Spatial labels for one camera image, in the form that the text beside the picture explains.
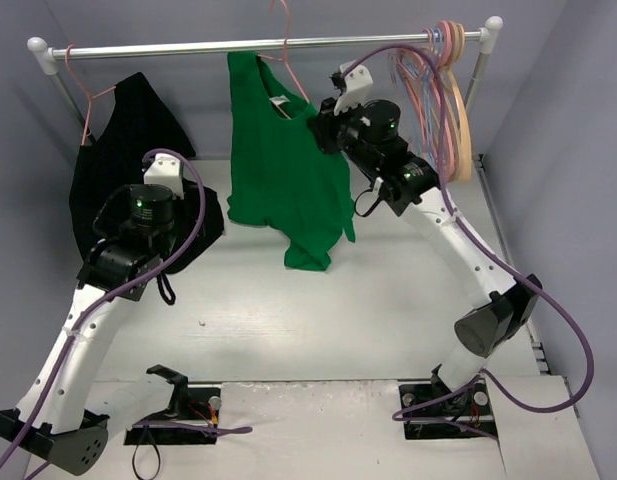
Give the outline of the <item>green t shirt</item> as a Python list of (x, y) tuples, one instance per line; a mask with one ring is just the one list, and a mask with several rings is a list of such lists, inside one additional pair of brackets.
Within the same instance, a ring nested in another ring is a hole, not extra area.
[(254, 52), (227, 56), (232, 148), (228, 217), (289, 241), (284, 264), (323, 272), (340, 238), (353, 242), (350, 169), (325, 154), (307, 126), (315, 107), (291, 92)]

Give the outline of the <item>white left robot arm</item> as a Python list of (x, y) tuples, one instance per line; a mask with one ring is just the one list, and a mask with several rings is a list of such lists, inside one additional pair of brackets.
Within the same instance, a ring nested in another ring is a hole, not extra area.
[(93, 228), (100, 239), (77, 276), (72, 305), (33, 385), (11, 409), (0, 410), (0, 438), (9, 453), (21, 448), (80, 476), (99, 460), (108, 440), (153, 413), (173, 420), (187, 409), (185, 376), (151, 367), (112, 398), (91, 403), (91, 385), (124, 318), (156, 281), (173, 302), (164, 276), (192, 249), (203, 230), (206, 190), (182, 181), (134, 184), (117, 190), (127, 202), (115, 227)]

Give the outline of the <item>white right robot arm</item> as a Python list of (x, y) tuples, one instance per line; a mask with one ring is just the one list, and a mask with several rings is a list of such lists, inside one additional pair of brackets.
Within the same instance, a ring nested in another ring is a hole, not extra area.
[(493, 251), (459, 212), (444, 203), (436, 171), (398, 134), (399, 107), (373, 100), (343, 113), (334, 98), (322, 101), (307, 124), (325, 153), (343, 153), (369, 180), (377, 200), (426, 238), (463, 284), (471, 310), (454, 324), (456, 343), (432, 376), (433, 405), (452, 412), (468, 384), (498, 347), (524, 326), (538, 296), (530, 275), (515, 279), (496, 266)]

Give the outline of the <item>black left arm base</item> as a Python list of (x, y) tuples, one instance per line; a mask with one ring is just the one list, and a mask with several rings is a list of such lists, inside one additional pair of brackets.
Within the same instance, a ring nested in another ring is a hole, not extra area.
[[(151, 380), (160, 377), (173, 387), (167, 406), (149, 415), (148, 419), (188, 424), (200, 422), (207, 427), (218, 425), (218, 410), (210, 404), (210, 400), (214, 397), (221, 399), (220, 387), (191, 386), (187, 376), (163, 365), (150, 367), (146, 373), (151, 375)], [(151, 423), (147, 434), (143, 433), (142, 426), (128, 430), (123, 442), (125, 446), (143, 446), (152, 443), (157, 446), (215, 445), (217, 435)]]

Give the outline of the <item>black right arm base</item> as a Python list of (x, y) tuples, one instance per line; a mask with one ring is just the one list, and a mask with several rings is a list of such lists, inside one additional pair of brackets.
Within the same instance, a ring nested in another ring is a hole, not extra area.
[(483, 379), (471, 380), (452, 393), (437, 375), (398, 384), (400, 407), (394, 418), (406, 441), (498, 440), (498, 430)]

